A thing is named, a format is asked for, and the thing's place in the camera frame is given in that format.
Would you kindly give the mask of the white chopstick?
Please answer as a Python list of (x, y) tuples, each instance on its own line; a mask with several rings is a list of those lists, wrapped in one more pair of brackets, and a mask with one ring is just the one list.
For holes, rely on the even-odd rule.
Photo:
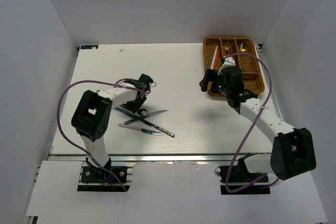
[(218, 45), (216, 45), (216, 47), (214, 49), (214, 52), (213, 52), (213, 57), (212, 57), (212, 60), (211, 60), (211, 65), (210, 65), (211, 69), (215, 68), (216, 59), (217, 59), (217, 53), (218, 53)]
[(211, 64), (211, 69), (215, 69), (217, 65), (217, 61), (219, 58), (219, 51), (216, 52), (216, 54), (213, 56), (212, 64)]

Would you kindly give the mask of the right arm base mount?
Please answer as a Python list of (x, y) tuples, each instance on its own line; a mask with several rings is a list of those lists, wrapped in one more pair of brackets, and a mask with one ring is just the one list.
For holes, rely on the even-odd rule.
[[(225, 187), (225, 179), (228, 172), (229, 166), (217, 166), (215, 168), (215, 175), (220, 178), (220, 193), (222, 195), (231, 195), (230, 192), (227, 191)], [(253, 180), (257, 179), (261, 176), (261, 173), (252, 173), (244, 176), (242, 172), (239, 170), (237, 166), (233, 166), (232, 171), (229, 177), (229, 189), (234, 190), (241, 186), (247, 185), (248, 183), (252, 182)], [(268, 176), (263, 177), (257, 183), (234, 193), (234, 195), (269, 195), (270, 188), (269, 188), (269, 179)]]

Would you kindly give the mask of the rose gold fork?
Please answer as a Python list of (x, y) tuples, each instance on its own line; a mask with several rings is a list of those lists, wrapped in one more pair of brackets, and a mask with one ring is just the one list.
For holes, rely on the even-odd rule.
[(227, 42), (224, 45), (224, 56), (229, 56), (232, 54), (232, 43), (231, 42)]

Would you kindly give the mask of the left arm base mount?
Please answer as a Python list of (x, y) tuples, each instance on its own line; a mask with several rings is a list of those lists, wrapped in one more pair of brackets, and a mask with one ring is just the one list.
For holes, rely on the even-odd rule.
[(125, 193), (129, 190), (133, 168), (130, 166), (111, 166), (111, 171), (116, 175), (124, 188), (110, 173), (100, 174), (97, 170), (91, 169), (87, 164), (83, 164), (77, 191), (79, 192), (107, 192), (107, 193)]

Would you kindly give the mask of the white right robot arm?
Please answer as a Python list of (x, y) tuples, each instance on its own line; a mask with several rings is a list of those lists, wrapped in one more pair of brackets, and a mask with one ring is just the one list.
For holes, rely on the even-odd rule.
[(295, 128), (265, 108), (255, 93), (245, 89), (238, 67), (207, 69), (199, 85), (203, 92), (210, 82), (212, 89), (222, 93), (229, 106), (253, 122), (272, 144), (271, 154), (248, 154), (238, 159), (237, 175), (241, 180), (247, 182), (264, 173), (287, 180), (316, 168), (310, 131)]

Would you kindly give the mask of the teal chopstick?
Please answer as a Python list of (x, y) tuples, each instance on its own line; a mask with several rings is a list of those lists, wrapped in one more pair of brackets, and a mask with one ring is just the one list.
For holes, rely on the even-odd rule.
[(211, 65), (212, 65), (212, 60), (213, 60), (213, 54), (214, 54), (214, 49), (210, 49), (210, 52), (209, 52), (209, 60), (208, 60), (208, 63), (209, 63), (209, 68), (212, 68)]

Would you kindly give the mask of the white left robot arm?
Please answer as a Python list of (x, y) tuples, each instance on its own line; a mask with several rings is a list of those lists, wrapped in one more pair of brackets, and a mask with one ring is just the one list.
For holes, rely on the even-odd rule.
[(89, 152), (89, 164), (94, 166), (93, 176), (98, 181), (104, 182), (111, 175), (111, 168), (107, 166), (110, 158), (103, 140), (111, 111), (121, 106), (134, 114), (145, 102), (153, 83), (150, 76), (141, 74), (137, 80), (118, 81), (109, 90), (88, 90), (82, 95), (71, 119), (71, 125), (83, 139), (86, 151)]

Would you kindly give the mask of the silver spoon patterned handle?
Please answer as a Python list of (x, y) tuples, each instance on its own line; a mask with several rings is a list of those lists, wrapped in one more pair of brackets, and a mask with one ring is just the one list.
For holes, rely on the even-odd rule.
[(149, 112), (148, 112), (146, 109), (139, 109), (139, 110), (137, 111), (137, 114), (138, 114), (139, 116), (148, 116), (148, 115), (149, 115)]

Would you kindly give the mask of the orange chopstick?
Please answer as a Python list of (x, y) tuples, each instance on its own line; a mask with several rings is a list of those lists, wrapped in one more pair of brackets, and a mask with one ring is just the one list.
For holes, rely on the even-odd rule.
[(213, 56), (213, 60), (212, 60), (212, 65), (211, 65), (211, 69), (214, 69), (217, 63), (217, 58), (218, 58), (218, 54), (214, 54)]
[(211, 63), (211, 69), (215, 70), (217, 67), (217, 63), (219, 61), (219, 58), (221, 56), (220, 50), (217, 48), (214, 52), (213, 58), (212, 58), (212, 63)]

